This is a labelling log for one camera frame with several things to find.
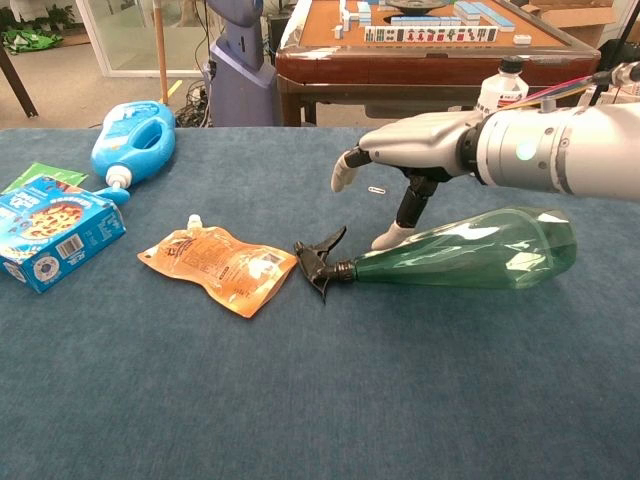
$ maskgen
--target wooden pole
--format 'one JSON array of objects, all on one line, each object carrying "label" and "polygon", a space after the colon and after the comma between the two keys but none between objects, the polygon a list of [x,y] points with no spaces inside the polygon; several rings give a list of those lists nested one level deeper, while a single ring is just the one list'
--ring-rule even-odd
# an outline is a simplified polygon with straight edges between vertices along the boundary
[{"label": "wooden pole", "polygon": [[161,0],[153,0],[153,22],[156,25],[156,50],[158,51],[158,67],[160,68],[160,84],[162,85],[162,103],[168,105],[169,88],[167,85],[167,62],[164,52]]}]

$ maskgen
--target glass door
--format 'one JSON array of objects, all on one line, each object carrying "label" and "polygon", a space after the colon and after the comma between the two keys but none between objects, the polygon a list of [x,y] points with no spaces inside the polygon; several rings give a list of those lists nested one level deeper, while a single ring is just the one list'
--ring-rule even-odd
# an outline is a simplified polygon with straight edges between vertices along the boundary
[{"label": "glass door", "polygon": [[[104,75],[158,74],[152,0],[77,1]],[[201,76],[199,69],[208,57],[205,11],[212,43],[220,35],[222,19],[205,8],[203,0],[161,4],[168,74]]]}]

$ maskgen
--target white plastic bottle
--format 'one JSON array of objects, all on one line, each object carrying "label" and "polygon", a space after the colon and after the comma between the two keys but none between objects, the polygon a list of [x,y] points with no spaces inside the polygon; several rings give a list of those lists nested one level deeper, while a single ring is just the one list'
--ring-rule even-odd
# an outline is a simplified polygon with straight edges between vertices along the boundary
[{"label": "white plastic bottle", "polygon": [[522,64],[520,57],[505,57],[498,74],[482,82],[476,110],[484,117],[527,96],[529,85],[520,78]]}]

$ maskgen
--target green packet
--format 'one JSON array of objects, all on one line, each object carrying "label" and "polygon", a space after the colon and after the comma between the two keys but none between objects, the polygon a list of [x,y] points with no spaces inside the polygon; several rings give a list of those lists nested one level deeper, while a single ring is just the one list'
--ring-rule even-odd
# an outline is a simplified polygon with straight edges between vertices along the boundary
[{"label": "green packet", "polygon": [[62,168],[50,167],[49,165],[36,162],[32,164],[26,172],[16,178],[11,185],[5,188],[2,194],[15,190],[16,188],[20,188],[41,175],[55,178],[56,180],[73,185],[74,187],[80,185],[82,181],[87,178],[87,174],[85,173],[74,172],[73,170],[63,170]]}]

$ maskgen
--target green bag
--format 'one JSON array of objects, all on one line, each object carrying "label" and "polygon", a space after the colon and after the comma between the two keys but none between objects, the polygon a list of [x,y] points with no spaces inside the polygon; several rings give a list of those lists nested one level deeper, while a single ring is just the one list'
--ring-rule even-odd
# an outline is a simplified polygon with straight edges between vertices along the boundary
[{"label": "green bag", "polygon": [[17,55],[20,52],[35,52],[47,50],[62,42],[62,37],[55,33],[42,30],[9,30],[2,34],[3,45],[9,53]]},{"label": "green bag", "polygon": [[11,183],[11,185],[5,188],[2,194],[22,187],[23,185],[29,183],[31,180],[34,180],[40,175],[55,178],[56,180],[60,180],[61,182],[73,186],[80,185],[82,181],[87,178],[87,175],[85,173],[74,172],[73,170],[63,170],[62,168],[57,167],[50,167],[49,165],[44,165],[42,163],[34,163],[22,175],[16,178]]}]

